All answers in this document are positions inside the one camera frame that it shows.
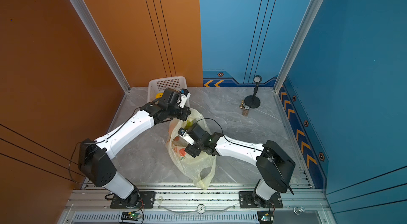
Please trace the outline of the translucent printed plastic bag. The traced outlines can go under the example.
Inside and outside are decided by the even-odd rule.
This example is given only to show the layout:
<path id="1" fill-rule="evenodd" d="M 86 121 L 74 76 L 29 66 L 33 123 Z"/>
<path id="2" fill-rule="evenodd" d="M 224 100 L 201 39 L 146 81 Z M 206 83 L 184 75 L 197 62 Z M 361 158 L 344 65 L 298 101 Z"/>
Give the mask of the translucent printed plastic bag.
<path id="1" fill-rule="evenodd" d="M 188 121 L 198 121 L 198 124 L 210 132 L 210 129 L 203 115 L 195 109 L 191 109 L 191 114 L 186 121 L 174 119 L 170 122 L 169 136 L 165 144 L 175 166 L 187 177 L 192 179 L 195 187 L 208 189 L 213 177 L 215 176 L 216 157 L 201 152 L 199 156 L 193 158 L 185 152 L 188 143 L 179 137 L 178 131 L 184 128 Z"/>

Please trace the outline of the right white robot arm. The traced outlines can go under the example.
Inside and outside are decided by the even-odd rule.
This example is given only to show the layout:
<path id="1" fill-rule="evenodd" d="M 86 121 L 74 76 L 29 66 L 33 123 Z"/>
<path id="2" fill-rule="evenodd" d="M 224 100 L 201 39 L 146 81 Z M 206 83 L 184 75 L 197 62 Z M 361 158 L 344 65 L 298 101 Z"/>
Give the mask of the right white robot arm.
<path id="1" fill-rule="evenodd" d="M 194 158 L 205 152 L 212 156 L 232 157 L 258 169 L 261 179 L 252 192 L 249 208 L 279 209 L 283 207 L 281 194 L 294 193 L 289 183 L 296 163 L 276 142 L 248 143 L 223 133 L 211 135 L 198 123 L 188 129 L 179 129 L 178 134 L 188 143 L 186 153 Z"/>

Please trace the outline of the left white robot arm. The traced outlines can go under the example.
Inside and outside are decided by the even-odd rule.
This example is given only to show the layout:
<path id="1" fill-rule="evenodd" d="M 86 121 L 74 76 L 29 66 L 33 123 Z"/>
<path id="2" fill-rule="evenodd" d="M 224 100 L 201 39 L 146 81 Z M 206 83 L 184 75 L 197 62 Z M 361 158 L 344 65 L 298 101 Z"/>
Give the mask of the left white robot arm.
<path id="1" fill-rule="evenodd" d="M 186 106 L 190 98 L 187 89 L 167 88 L 161 97 L 135 109 L 122 125 L 96 140 L 79 143 L 78 169 L 97 187 L 105 188 L 117 196 L 126 208 L 139 202 L 139 190 L 122 176 L 112 162 L 132 140 L 157 124 L 178 119 L 185 121 L 191 114 Z"/>

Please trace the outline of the white perforated plastic basket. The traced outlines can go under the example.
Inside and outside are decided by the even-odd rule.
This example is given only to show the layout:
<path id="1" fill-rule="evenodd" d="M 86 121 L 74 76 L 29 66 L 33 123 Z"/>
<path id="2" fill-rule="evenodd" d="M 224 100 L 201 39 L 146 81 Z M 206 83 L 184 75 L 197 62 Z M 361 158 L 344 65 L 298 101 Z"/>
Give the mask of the white perforated plastic basket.
<path id="1" fill-rule="evenodd" d="M 151 80 L 148 83 L 147 101 L 151 102 L 157 98 L 157 94 L 164 93 L 164 90 L 170 88 L 174 90 L 187 89 L 187 82 L 183 76 L 174 76 Z"/>

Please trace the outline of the small brown cork cylinder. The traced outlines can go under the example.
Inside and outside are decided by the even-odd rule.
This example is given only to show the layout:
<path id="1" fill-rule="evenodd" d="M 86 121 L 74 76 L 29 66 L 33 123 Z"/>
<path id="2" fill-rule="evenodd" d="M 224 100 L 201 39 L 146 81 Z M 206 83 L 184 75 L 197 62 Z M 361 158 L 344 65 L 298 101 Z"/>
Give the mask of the small brown cork cylinder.
<path id="1" fill-rule="evenodd" d="M 250 107 L 249 106 L 244 106 L 244 108 L 242 109 L 242 115 L 244 117 L 247 117 L 250 111 Z"/>

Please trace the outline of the black round-base lamp stand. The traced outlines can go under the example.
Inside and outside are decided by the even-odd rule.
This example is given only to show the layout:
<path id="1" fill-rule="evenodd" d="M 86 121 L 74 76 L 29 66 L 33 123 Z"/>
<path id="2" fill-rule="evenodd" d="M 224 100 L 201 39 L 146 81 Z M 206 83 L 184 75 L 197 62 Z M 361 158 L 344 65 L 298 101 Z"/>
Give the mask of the black round-base lamp stand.
<path id="1" fill-rule="evenodd" d="M 256 75 L 253 79 L 253 82 L 255 83 L 255 87 L 253 90 L 253 94 L 249 95 L 245 98 L 244 103 L 246 106 L 248 106 L 250 109 L 256 109 L 260 106 L 261 101 L 260 99 L 257 97 L 257 92 L 259 89 L 259 85 L 262 81 L 262 77 L 259 75 Z"/>

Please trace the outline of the right green circuit board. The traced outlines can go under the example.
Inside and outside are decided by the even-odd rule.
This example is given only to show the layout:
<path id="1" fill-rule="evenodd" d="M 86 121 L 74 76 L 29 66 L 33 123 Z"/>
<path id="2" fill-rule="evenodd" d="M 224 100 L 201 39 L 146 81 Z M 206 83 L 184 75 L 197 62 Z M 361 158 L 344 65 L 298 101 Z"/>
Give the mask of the right green circuit board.
<path id="1" fill-rule="evenodd" d="M 274 216 L 272 213 L 258 211 L 257 216 L 259 224 L 273 224 Z"/>

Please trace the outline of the green circuit board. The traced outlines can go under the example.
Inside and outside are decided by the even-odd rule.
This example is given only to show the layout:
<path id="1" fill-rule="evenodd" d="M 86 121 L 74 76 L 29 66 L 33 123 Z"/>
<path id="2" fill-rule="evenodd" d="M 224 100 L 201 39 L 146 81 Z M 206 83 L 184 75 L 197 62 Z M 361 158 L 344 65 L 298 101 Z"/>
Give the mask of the green circuit board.
<path id="1" fill-rule="evenodd" d="M 273 224 L 274 216 L 272 213 L 258 211 L 257 216 L 259 224 Z"/>
<path id="2" fill-rule="evenodd" d="M 143 220 L 143 215 L 140 212 L 122 212 L 120 217 L 123 223 L 137 223 Z"/>

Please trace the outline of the left green circuit board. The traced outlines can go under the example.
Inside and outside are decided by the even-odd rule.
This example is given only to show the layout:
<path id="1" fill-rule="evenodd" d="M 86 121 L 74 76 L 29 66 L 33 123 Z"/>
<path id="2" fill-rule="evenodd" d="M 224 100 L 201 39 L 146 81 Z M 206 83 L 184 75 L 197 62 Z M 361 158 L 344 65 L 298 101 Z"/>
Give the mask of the left green circuit board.
<path id="1" fill-rule="evenodd" d="M 137 223 L 143 220 L 143 215 L 140 212 L 122 212 L 120 217 L 123 223 Z"/>

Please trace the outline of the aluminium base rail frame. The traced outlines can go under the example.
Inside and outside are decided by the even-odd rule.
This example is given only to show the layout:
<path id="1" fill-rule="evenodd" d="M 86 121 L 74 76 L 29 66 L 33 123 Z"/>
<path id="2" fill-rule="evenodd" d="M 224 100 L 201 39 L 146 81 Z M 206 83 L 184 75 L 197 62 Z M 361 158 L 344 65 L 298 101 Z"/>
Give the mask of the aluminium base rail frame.
<path id="1" fill-rule="evenodd" d="M 218 183 L 200 190 L 186 183 L 139 185 L 139 202 L 126 208 L 105 189 L 88 186 L 72 192 L 59 217 L 61 224 L 259 224 L 257 212 L 269 212 L 273 224 L 333 224 L 334 215 L 321 190 L 297 186 L 281 194 L 283 207 L 248 207 L 252 184 Z M 143 220 L 123 223 L 122 212 L 140 212 Z"/>

